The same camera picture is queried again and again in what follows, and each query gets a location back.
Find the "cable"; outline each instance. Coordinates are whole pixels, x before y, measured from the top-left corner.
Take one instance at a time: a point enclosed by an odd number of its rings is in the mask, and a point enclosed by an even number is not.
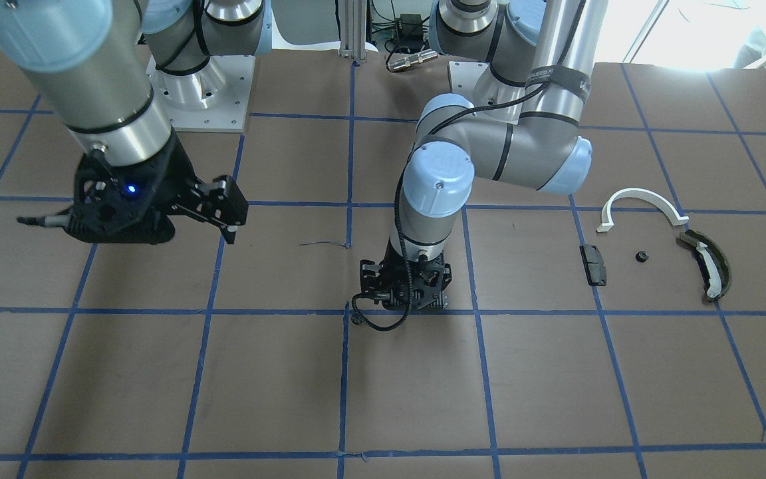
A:
[[[353,307],[352,322],[357,325],[363,323],[368,324],[371,329],[380,331],[381,333],[386,333],[387,331],[391,331],[396,327],[399,327],[399,325],[404,324],[404,321],[406,321],[407,317],[410,316],[410,313],[413,312],[413,273],[410,267],[410,260],[407,259],[407,243],[404,240],[404,228],[401,227],[401,187],[404,185],[404,172],[401,172],[401,177],[398,179],[398,187],[395,187],[395,230],[398,232],[398,245],[401,247],[401,258],[404,258],[404,267],[406,267],[407,271],[407,308],[404,310],[401,319],[391,325],[381,327],[381,325],[375,324],[374,322],[371,322],[371,319],[365,317],[359,310],[359,306],[356,306],[356,300],[373,299],[373,297],[361,292],[350,298],[350,306]]]
[[[341,41],[341,19],[338,18],[338,0],[335,0],[335,28],[338,30],[338,40]]]
[[[377,16],[379,16],[381,19],[385,19],[385,21],[391,21],[394,22],[395,19],[387,19],[385,16],[381,15],[379,10],[377,10],[377,6],[374,5],[374,0],[371,0],[371,8],[374,9],[374,12],[377,13]]]
[[[560,52],[560,57],[557,58],[557,65],[562,65],[563,61],[566,60],[566,55],[569,53],[569,49],[572,47],[572,40],[575,38],[575,33],[578,31],[578,22],[581,20],[581,13],[584,12],[584,4],[586,4],[586,0],[580,0],[578,2],[578,9],[575,10],[575,16],[572,18],[572,25],[569,27],[569,34],[566,36],[566,43],[563,45],[563,50]],[[386,69],[389,68],[389,62],[386,61]],[[460,118],[465,117],[465,115],[469,115],[474,112],[486,112],[489,110],[499,110],[502,108],[509,108],[511,106],[519,105],[520,103],[524,103],[525,101],[530,100],[531,98],[534,98],[536,95],[541,94],[545,91],[546,88],[548,88],[548,85],[550,84],[551,80],[547,80],[545,82],[539,82],[539,87],[536,88],[536,90],[530,92],[529,94],[526,94],[522,96],[521,98],[517,98],[516,100],[510,100],[505,103],[497,103],[495,105],[484,105],[484,106],[474,106],[468,109],[465,109],[461,112],[457,112],[456,114],[450,116],[449,118],[445,118],[440,124],[437,124],[435,127],[433,127],[430,131],[428,131],[428,134],[437,134],[442,128],[445,128],[452,124],[453,122],[457,121]]]
[[[395,13],[395,2],[393,0],[389,0],[389,4],[392,6],[392,21],[398,23],[398,14]],[[398,30],[395,29],[395,38],[400,43],[401,41],[401,35],[398,33]]]

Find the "aluminum mounting plate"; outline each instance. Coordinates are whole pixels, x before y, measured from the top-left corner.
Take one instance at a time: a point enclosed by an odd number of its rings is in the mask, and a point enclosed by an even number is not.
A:
[[[155,97],[161,101],[164,112],[176,131],[211,131],[224,133],[242,133],[244,120],[247,118],[247,103],[250,99],[250,87],[253,84],[253,67],[256,57],[252,55],[234,55],[233,57],[212,57],[221,66],[229,79],[230,90],[225,100],[205,110],[182,110],[170,105],[161,94]],[[152,57],[146,67],[152,88],[158,93],[158,78],[155,75],[156,61]]]

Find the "white mounting plate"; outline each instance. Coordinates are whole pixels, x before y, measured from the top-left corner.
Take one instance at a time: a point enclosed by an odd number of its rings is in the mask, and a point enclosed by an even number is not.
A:
[[[256,57],[252,55],[236,55],[236,57],[212,57],[221,66],[226,78],[229,79],[230,90],[225,100],[206,110],[182,110],[174,108],[164,100],[158,90],[156,61],[150,58],[146,74],[150,75],[155,98],[161,101],[164,112],[176,131],[211,131],[216,133],[241,133],[244,131],[244,120],[247,118],[247,103],[250,99],[250,86],[253,84],[253,67]]]
[[[477,79],[481,78],[483,71],[489,67],[489,63],[477,63],[477,61],[449,61],[447,63],[447,77],[451,82],[451,93],[465,97],[466,100],[475,103],[474,91]]]

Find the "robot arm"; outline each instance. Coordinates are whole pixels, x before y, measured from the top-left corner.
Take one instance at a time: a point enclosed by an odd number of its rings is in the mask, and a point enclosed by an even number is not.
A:
[[[439,0],[432,13],[435,43],[446,52],[471,54],[480,61],[491,57],[487,72],[495,86],[484,88],[490,82],[481,87],[478,81],[476,91],[498,94],[517,82],[521,93],[509,101],[486,100],[478,107],[458,94],[441,94],[426,105],[396,188],[395,227],[386,255],[380,264],[362,261],[362,292],[354,297],[354,305],[367,298],[387,309],[404,310],[395,325],[414,309],[445,307],[443,290],[451,271],[444,263],[444,245],[474,176],[556,194],[572,194],[584,182],[592,148],[578,136],[578,120],[590,90],[607,0],[548,0],[535,48],[519,33],[522,42],[503,39],[505,31],[518,31],[516,22],[521,19],[509,12],[524,11],[528,3],[542,2],[512,0],[505,8],[495,1]],[[491,33],[498,39],[487,40]],[[518,45],[521,50],[498,45]],[[508,122],[514,111],[517,117]],[[379,330],[392,328],[371,324],[356,306],[353,321]]]
[[[143,30],[162,72],[176,80],[167,82],[179,87],[174,94],[207,106],[213,95],[205,88],[217,87],[204,79],[219,79],[210,54],[270,51],[269,0],[210,8],[199,0],[152,0],[146,8],[134,0],[0,2],[0,49],[84,151],[73,205],[18,221],[87,242],[164,243],[175,232],[168,216],[186,215],[233,242],[247,201],[231,176],[197,177],[134,51]]]

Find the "light blue joint cap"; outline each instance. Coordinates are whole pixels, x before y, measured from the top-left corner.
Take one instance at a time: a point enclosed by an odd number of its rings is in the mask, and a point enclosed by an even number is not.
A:
[[[402,188],[414,210],[429,218],[444,218],[463,207],[474,179],[475,166],[463,148],[429,142],[413,152]]]
[[[159,33],[188,12],[192,0],[150,0],[146,5],[140,30],[147,35]]]
[[[100,48],[112,27],[110,0],[0,2],[0,49],[30,72],[69,70]]]
[[[560,170],[540,188],[540,191],[557,194],[572,194],[581,188],[592,163],[593,146],[590,140],[578,137],[569,158],[563,162]]]
[[[542,0],[510,0],[507,4],[507,18],[514,26],[513,30],[531,46],[536,46],[540,39],[544,14],[545,2]]]
[[[438,28],[441,27],[441,25],[437,24],[436,19],[436,13],[438,9],[439,0],[434,0],[434,4],[431,5],[431,19],[430,24],[428,25],[428,45],[431,47],[431,49],[437,51],[439,55],[446,55],[445,52],[442,51],[442,46],[439,45]]]
[[[468,101],[466,97],[456,93],[438,94],[425,105],[425,109],[422,110],[422,117],[419,118],[419,122],[425,119],[425,117],[431,114],[431,112],[434,112],[439,108],[444,108],[445,106],[462,106],[464,108],[471,108],[474,105],[472,105],[471,101]]]
[[[271,0],[264,0],[262,2],[262,31],[259,33],[259,44],[256,45],[256,51],[253,55],[259,57],[259,55],[267,55],[273,48],[273,10],[271,9]]]

